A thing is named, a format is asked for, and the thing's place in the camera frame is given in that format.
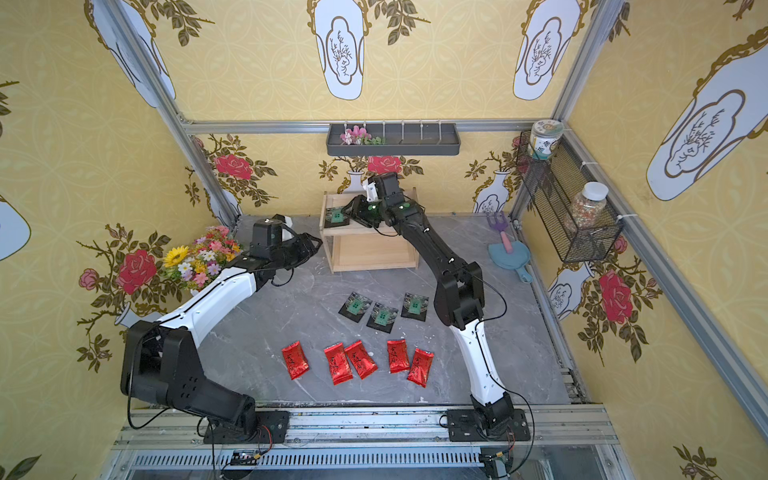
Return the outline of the green tea bag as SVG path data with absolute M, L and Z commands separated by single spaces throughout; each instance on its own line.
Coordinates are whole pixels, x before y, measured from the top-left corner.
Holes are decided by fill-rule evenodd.
M 349 217 L 344 213 L 342 207 L 331 207 L 325 209 L 323 227 L 325 229 L 347 226 L 350 223 Z
M 359 323 L 371 306 L 372 300 L 358 292 L 352 292 L 339 309 L 344 318 Z
M 429 297 L 406 292 L 401 307 L 401 317 L 425 322 L 429 308 Z
M 372 307 L 366 326 L 390 334 L 398 315 L 399 311 L 396 308 L 376 302 Z

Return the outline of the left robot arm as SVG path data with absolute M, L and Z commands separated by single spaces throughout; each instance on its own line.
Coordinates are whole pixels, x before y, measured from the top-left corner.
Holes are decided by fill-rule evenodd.
M 277 271 L 303 265 L 322 245 L 316 236 L 295 232 L 281 215 L 255 223 L 248 250 L 228 261 L 210 285 L 171 313 L 139 320 L 127 330 L 122 394 L 254 435 L 259 427 L 255 400 L 208 379 L 198 347 Z

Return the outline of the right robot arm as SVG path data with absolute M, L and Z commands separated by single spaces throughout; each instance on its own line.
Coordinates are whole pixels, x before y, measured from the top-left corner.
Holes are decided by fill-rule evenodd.
M 408 197 L 398 175 L 374 175 L 364 192 L 344 211 L 355 222 L 377 229 L 382 223 L 410 243 L 436 279 L 434 310 L 459 345 L 470 379 L 470 398 L 477 428 L 486 438 L 511 429 L 514 404 L 496 371 L 485 333 L 485 290 L 482 269 L 448 246 L 431 225 L 424 207 Z

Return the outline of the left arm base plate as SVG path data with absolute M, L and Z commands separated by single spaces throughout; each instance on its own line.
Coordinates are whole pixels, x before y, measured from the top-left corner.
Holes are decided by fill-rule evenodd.
M 243 425 L 214 422 L 206 428 L 205 444 L 282 444 L 286 440 L 290 413 L 286 410 L 256 411 Z

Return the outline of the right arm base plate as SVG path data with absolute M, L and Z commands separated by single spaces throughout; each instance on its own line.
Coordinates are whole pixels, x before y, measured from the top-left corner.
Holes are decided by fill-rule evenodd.
M 501 419 L 485 419 L 473 409 L 454 409 L 446 412 L 446 426 L 451 442 L 525 442 L 532 439 L 530 423 L 522 409 L 514 408 Z

